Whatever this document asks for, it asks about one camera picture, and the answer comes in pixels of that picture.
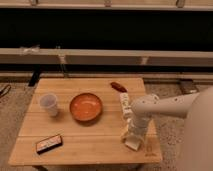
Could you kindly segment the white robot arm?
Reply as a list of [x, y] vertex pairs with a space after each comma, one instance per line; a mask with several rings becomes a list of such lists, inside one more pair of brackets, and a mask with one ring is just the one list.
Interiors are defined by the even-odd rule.
[[125, 114], [122, 141], [137, 151], [145, 142], [151, 116], [161, 114], [185, 120], [178, 171], [213, 171], [213, 87], [204, 91], [160, 99], [149, 94], [131, 103]]

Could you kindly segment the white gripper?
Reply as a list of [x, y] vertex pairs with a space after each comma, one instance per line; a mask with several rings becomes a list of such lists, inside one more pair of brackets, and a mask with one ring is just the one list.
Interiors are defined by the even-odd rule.
[[139, 141], [140, 145], [148, 130], [148, 118], [128, 118], [127, 125], [121, 135], [121, 141], [125, 144], [126, 140]]

